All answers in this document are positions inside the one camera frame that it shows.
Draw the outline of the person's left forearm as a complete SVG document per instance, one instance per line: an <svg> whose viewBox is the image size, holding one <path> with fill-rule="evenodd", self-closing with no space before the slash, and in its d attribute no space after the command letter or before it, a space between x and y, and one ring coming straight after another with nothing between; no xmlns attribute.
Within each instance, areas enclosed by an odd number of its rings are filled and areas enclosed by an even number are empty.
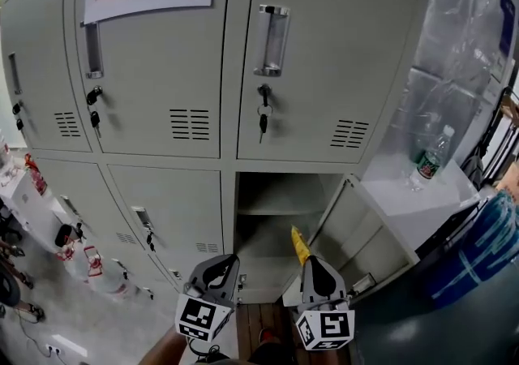
<svg viewBox="0 0 519 365"><path fill-rule="evenodd" d="M186 337L171 328L138 365L179 365L186 348Z"/></svg>

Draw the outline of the white desk black frame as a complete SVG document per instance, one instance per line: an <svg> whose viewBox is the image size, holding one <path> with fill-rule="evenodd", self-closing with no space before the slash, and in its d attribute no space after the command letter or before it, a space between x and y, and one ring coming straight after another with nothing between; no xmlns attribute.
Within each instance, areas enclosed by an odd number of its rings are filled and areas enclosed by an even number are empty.
<svg viewBox="0 0 519 365"><path fill-rule="evenodd" d="M481 197L477 188L453 159L444 169L443 178L445 183L455 192L453 214L458 214L474 204L479 204Z"/></svg>

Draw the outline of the grey backpack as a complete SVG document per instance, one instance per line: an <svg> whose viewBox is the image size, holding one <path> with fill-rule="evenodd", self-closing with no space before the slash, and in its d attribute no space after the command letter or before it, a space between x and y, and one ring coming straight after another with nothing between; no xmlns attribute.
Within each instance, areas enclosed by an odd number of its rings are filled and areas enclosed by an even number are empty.
<svg viewBox="0 0 519 365"><path fill-rule="evenodd" d="M479 191L483 181L483 162L481 157L477 153L469 156L464 161L461 169L474 188Z"/></svg>

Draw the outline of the brown cardboard box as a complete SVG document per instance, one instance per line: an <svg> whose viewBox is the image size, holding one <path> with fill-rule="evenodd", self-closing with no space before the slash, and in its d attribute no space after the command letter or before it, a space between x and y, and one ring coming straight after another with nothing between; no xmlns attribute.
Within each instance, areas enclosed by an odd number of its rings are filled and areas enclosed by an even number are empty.
<svg viewBox="0 0 519 365"><path fill-rule="evenodd" d="M519 204L519 162L515 161L509 166L495 189L507 192L513 202Z"/></svg>

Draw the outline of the silver foil insulation sheet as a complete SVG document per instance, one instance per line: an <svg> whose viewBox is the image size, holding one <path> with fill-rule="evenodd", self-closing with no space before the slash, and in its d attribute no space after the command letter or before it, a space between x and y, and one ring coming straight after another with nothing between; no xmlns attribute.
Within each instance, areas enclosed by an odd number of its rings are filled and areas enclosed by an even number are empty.
<svg viewBox="0 0 519 365"><path fill-rule="evenodd" d="M497 0L429 0L396 128L416 162L449 125L449 154L478 110L497 60L504 13Z"/></svg>

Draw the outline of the blue wall poster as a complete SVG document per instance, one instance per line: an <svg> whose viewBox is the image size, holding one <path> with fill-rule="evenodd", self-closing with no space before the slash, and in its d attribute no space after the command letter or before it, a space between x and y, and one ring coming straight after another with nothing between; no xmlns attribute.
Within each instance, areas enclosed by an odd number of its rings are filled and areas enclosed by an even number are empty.
<svg viewBox="0 0 519 365"><path fill-rule="evenodd" d="M503 26L499 48L500 52L507 58L512 46L516 10L512 0L500 0L500 7L503 12Z"/></svg>

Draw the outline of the black office chair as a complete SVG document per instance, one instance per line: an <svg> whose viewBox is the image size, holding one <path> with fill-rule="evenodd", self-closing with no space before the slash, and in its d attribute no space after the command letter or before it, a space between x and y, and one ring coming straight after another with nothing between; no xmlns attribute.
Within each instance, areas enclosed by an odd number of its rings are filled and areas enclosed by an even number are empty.
<svg viewBox="0 0 519 365"><path fill-rule="evenodd" d="M11 210L4 204L3 200L0 198L0 238L3 241L6 241L6 237L8 234L14 235L18 241L22 240L22 234L10 227L11 222L15 219Z"/></svg>

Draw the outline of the blue plastic wrapped bundle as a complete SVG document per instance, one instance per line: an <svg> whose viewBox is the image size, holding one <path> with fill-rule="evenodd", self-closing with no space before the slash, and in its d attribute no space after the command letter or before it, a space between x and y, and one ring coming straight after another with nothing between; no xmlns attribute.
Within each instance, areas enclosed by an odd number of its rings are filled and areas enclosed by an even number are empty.
<svg viewBox="0 0 519 365"><path fill-rule="evenodd" d="M423 291L446 307L495 276L519 255L519 204L499 191L470 229L427 271Z"/></svg>

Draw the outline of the locker door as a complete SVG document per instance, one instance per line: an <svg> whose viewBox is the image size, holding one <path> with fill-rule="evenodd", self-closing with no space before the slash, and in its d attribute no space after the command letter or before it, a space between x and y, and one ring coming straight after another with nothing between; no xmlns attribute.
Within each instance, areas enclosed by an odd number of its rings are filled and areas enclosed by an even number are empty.
<svg viewBox="0 0 519 365"><path fill-rule="evenodd" d="M288 174L293 225L344 278L348 290L366 276L380 288L418 257L388 226L387 217L354 174Z"/></svg>

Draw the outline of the grey metal locker cabinet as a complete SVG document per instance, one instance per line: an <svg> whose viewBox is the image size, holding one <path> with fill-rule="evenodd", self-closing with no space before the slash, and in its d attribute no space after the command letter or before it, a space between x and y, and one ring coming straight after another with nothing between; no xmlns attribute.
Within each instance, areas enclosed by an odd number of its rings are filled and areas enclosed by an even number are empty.
<svg viewBox="0 0 519 365"><path fill-rule="evenodd" d="M287 175L364 175L426 9L427 0L212 0L85 24L84 0L2 0L1 58L7 89L98 83L115 135L153 101L219 110L237 170L238 301L273 303L298 271ZM195 264L218 256L93 242L150 298L180 291Z"/></svg>

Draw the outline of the yellow snack packet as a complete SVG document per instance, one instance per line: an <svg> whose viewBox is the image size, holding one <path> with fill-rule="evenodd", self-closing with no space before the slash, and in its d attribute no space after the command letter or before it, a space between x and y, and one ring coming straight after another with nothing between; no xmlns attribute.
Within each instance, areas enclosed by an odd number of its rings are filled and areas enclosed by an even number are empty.
<svg viewBox="0 0 519 365"><path fill-rule="evenodd" d="M291 239L298 261L303 267L308 257L311 256L311 249L309 248L305 238L302 236L302 233L295 225L291 226Z"/></svg>

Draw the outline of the person's right leg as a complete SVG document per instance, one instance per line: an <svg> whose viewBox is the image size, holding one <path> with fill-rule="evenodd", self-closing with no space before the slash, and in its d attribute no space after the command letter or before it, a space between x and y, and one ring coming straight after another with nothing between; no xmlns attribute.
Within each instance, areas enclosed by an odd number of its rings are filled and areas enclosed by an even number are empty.
<svg viewBox="0 0 519 365"><path fill-rule="evenodd" d="M294 365L290 349L274 340L262 342L248 361L255 365Z"/></svg>

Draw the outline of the black red container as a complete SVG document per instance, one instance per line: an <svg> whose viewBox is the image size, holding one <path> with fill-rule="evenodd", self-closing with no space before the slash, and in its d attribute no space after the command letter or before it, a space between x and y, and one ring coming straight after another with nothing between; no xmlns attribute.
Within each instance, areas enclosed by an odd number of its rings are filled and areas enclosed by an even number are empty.
<svg viewBox="0 0 519 365"><path fill-rule="evenodd" d="M56 235L54 243L57 247L63 247L70 241L75 241L77 238L77 233L71 225L62 224Z"/></svg>

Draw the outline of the clear water bottle green label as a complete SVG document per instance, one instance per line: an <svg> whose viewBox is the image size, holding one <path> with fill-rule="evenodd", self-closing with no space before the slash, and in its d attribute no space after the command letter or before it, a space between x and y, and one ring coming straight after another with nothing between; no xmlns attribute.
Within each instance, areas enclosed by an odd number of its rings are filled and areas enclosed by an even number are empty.
<svg viewBox="0 0 519 365"><path fill-rule="evenodd" d="M444 167L454 134L454 128L445 125L442 132L424 151L410 175L412 191L422 190L435 177L438 170Z"/></svg>

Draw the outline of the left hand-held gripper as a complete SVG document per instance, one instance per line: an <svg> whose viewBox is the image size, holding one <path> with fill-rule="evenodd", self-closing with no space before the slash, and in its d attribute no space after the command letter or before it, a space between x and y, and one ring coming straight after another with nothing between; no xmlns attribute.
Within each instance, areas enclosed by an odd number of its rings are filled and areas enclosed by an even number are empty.
<svg viewBox="0 0 519 365"><path fill-rule="evenodd" d="M211 342L234 312L234 289L240 260L235 254L218 255L195 266L178 296L176 331Z"/></svg>

